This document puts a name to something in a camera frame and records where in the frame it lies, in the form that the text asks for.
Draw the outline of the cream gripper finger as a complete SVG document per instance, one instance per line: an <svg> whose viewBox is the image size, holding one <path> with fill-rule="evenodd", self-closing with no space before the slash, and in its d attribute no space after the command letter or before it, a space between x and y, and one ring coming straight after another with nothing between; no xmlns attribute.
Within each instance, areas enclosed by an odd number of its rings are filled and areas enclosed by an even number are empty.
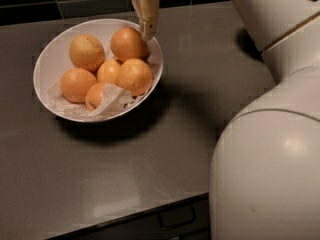
<svg viewBox="0 0 320 240"><path fill-rule="evenodd" d="M160 0L131 0L144 41L151 40L157 31Z"/></svg>

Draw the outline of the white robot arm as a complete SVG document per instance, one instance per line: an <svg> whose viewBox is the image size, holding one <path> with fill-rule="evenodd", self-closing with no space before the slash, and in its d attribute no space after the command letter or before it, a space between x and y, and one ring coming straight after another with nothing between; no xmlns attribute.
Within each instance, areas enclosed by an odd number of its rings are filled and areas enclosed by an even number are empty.
<svg viewBox="0 0 320 240"><path fill-rule="evenodd" d="M211 240L320 240L320 0L231 0L276 86L221 134Z"/></svg>

